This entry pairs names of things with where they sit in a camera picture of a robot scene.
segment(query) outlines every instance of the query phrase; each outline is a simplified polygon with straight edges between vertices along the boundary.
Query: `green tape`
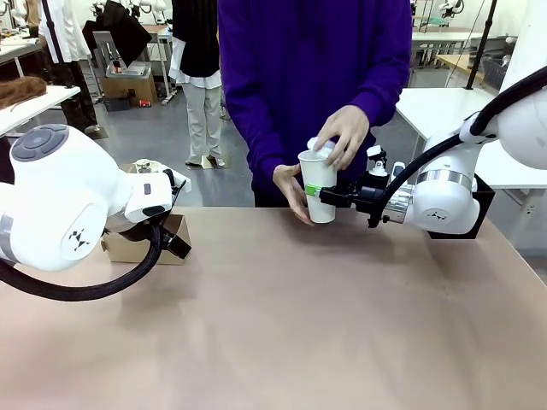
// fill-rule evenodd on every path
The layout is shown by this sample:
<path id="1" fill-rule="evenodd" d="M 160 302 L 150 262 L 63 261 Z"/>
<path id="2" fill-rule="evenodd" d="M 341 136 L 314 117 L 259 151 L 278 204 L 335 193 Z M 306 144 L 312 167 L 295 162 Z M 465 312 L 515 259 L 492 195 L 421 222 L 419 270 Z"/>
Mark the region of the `green tape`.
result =
<path id="1" fill-rule="evenodd" d="M 320 192 L 320 186 L 306 185 L 306 195 L 319 197 Z"/>

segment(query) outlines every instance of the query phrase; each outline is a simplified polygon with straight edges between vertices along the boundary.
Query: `person in white coat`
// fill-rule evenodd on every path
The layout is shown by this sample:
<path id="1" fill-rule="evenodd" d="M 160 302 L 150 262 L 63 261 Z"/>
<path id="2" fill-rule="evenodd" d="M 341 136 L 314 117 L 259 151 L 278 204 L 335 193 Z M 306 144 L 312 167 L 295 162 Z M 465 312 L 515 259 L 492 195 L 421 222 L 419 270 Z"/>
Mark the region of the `person in white coat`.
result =
<path id="1" fill-rule="evenodd" d="M 182 84 L 191 147 L 186 165 L 200 167 L 202 155 L 219 167 L 221 152 L 221 72 L 216 38 L 216 0 L 173 1 L 173 58 L 169 76 Z"/>
<path id="2" fill-rule="evenodd" d="M 79 27 L 73 0 L 48 0 L 48 5 L 64 62 L 59 63 L 50 29 L 47 27 L 44 7 L 40 2 L 38 35 L 44 47 L 50 79 L 55 85 L 70 84 L 81 89 L 79 94 L 61 103 L 62 111 L 70 126 L 88 134 L 98 132 L 95 108 L 79 65 L 79 60 L 85 60 L 91 52 Z"/>

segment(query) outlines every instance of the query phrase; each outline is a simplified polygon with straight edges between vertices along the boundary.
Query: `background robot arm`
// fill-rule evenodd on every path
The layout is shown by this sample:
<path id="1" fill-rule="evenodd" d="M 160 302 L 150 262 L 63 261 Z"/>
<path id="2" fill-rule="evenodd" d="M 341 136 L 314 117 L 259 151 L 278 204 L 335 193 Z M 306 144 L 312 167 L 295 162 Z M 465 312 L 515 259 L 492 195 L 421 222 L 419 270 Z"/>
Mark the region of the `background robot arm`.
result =
<path id="1" fill-rule="evenodd" d="M 452 19 L 463 12 L 465 9 L 464 0 L 448 0 L 438 6 L 441 12 L 441 17 L 444 19 L 444 24 L 448 26 Z"/>
<path id="2" fill-rule="evenodd" d="M 103 15 L 104 5 L 106 4 L 106 1 L 107 0 L 96 0 L 93 3 L 91 3 L 89 10 L 93 12 L 93 15 L 95 17 L 98 17 L 99 15 Z"/>
<path id="3" fill-rule="evenodd" d="M 0 257 L 42 271 L 78 264 L 105 227 L 126 231 L 165 214 L 191 181 L 122 172 L 101 147 L 68 126 L 40 126 L 12 147 L 15 185 L 0 184 Z"/>
<path id="4" fill-rule="evenodd" d="M 131 14 L 138 19 L 140 12 L 145 14 L 152 13 L 156 24 L 165 24 L 165 14 L 163 12 L 167 10 L 167 5 L 164 0 L 132 0 L 131 1 Z"/>

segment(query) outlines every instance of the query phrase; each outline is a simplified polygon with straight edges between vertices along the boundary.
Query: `sleeve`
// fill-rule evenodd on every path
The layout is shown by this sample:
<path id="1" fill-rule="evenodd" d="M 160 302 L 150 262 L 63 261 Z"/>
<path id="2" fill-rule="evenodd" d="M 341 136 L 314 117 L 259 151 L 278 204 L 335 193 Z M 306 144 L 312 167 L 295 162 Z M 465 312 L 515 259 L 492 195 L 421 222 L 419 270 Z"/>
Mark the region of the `sleeve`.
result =
<path id="1" fill-rule="evenodd" d="M 412 12 L 409 0 L 379 0 L 372 38 L 372 65 L 351 102 L 367 114 L 371 126 L 383 126 L 395 114 L 409 80 Z"/>
<path id="2" fill-rule="evenodd" d="M 70 56 L 70 49 L 68 48 L 67 33 L 65 31 L 65 19 L 63 14 L 64 1 L 51 1 L 49 0 L 48 5 L 50 6 L 50 14 L 53 23 L 55 24 L 55 34 L 57 41 L 59 42 L 59 48 L 61 49 L 62 59 L 64 62 L 71 62 L 72 58 Z M 50 29 L 47 26 L 47 19 L 45 17 L 44 7 L 40 9 L 41 21 L 40 26 L 38 27 L 38 34 L 44 36 L 47 44 L 48 50 L 51 54 L 51 60 L 55 63 L 59 63 L 59 59 L 55 50 L 53 43 L 53 38 L 51 37 Z"/>
<path id="3" fill-rule="evenodd" d="M 249 146 L 253 173 L 268 179 L 283 163 L 283 147 L 261 95 L 253 53 L 250 0 L 219 0 L 222 82 L 226 105 Z"/>

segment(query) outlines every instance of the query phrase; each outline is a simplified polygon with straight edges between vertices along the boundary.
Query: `white pants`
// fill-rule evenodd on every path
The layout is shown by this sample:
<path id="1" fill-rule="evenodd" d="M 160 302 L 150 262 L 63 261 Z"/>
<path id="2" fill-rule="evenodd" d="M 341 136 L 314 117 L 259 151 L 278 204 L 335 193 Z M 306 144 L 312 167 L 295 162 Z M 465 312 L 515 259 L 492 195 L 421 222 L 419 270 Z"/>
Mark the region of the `white pants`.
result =
<path id="1" fill-rule="evenodd" d="M 202 155 L 221 158 L 221 88 L 212 90 L 182 85 L 188 108 L 189 162 L 202 163 Z"/>

